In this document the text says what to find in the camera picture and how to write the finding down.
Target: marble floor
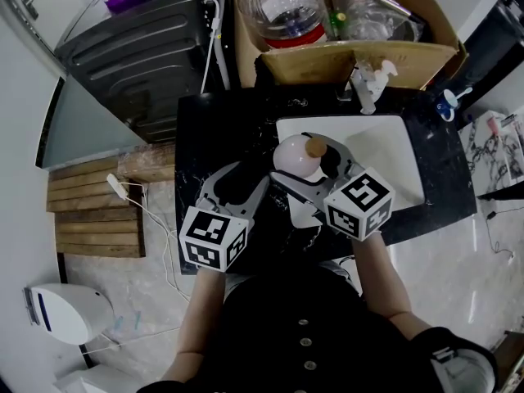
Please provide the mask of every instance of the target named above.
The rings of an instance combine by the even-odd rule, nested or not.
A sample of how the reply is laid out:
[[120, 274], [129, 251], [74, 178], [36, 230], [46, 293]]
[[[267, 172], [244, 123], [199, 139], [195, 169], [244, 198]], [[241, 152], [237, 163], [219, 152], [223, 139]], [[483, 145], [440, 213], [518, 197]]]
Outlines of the marble floor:
[[[149, 207], [174, 228], [174, 184], [150, 185]], [[478, 203], [478, 213], [433, 233], [390, 246], [391, 260], [402, 277], [413, 311], [431, 325], [445, 326], [455, 334], [488, 348], [504, 330], [518, 330], [524, 315], [524, 210], [497, 215], [489, 221], [493, 247], [508, 249], [495, 254], [490, 247], [485, 216], [492, 210], [511, 210], [524, 201]], [[87, 344], [95, 362], [118, 368], [144, 383], [157, 380], [171, 364], [177, 330], [186, 300], [166, 281], [162, 254], [165, 234], [144, 216], [147, 257], [141, 259], [65, 258], [70, 283], [94, 287], [104, 293], [115, 310], [115, 325], [104, 337]], [[178, 252], [171, 246], [178, 288], [191, 294], [194, 277], [178, 271]], [[173, 283], [169, 253], [169, 281]], [[355, 263], [342, 265], [359, 287]]]

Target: white cube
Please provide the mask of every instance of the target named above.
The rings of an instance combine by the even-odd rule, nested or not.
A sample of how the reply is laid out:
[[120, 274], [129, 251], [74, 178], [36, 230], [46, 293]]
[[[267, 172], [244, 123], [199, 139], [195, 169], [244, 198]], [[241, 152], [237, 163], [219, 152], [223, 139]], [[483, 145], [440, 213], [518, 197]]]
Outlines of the white cube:
[[327, 225], [365, 240], [390, 217], [395, 190], [373, 168], [324, 198]]
[[246, 248], [249, 220], [190, 206], [178, 235], [187, 262], [225, 272]]

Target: marble countertop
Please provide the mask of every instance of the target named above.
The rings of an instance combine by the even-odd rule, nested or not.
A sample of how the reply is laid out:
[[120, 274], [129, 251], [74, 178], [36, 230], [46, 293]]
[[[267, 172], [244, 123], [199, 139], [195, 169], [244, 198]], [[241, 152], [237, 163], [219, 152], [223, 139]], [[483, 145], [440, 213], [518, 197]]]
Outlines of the marble countertop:
[[[382, 227], [386, 244], [403, 242], [455, 223], [477, 211], [468, 163], [452, 124], [428, 109], [427, 95], [387, 88], [377, 103], [380, 115], [400, 115], [415, 153], [425, 203], [399, 210]], [[208, 93], [180, 100], [175, 160], [177, 229], [194, 206], [204, 181], [237, 160], [242, 169], [216, 192], [242, 203], [273, 169], [278, 145], [275, 123], [283, 117], [360, 115], [356, 102], [340, 103], [333, 86], [293, 86]], [[287, 196], [270, 185], [255, 216], [247, 248], [228, 270], [258, 273], [275, 262], [322, 261], [351, 254], [350, 240], [330, 228], [294, 228]], [[182, 273], [195, 273], [179, 249]]]
[[524, 181], [522, 118], [495, 135], [488, 125], [493, 115], [506, 116], [487, 111], [459, 131], [477, 197]]

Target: sink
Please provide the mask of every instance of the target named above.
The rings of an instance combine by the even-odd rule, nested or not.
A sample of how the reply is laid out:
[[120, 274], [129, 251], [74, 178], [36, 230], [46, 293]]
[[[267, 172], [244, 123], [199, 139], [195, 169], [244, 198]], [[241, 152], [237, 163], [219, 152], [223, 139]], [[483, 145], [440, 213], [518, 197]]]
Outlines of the sink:
[[[418, 206], [424, 191], [417, 161], [404, 121], [394, 115], [321, 116], [277, 121], [278, 141], [291, 135], [311, 132], [333, 138], [346, 145], [364, 167], [373, 167], [395, 190], [393, 211]], [[324, 175], [320, 168], [306, 180], [317, 182]], [[322, 225], [316, 209], [287, 196], [291, 222], [296, 228]]]

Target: toilet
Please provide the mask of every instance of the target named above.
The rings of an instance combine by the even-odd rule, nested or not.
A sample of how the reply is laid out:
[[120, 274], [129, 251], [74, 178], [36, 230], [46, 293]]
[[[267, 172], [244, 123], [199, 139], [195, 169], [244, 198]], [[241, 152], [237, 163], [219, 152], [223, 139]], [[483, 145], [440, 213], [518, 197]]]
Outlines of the toilet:
[[54, 384], [56, 393], [136, 393], [142, 385], [119, 370], [97, 365], [75, 371]]
[[111, 303], [90, 287], [44, 284], [24, 294], [31, 321], [67, 344], [89, 342], [115, 321]]

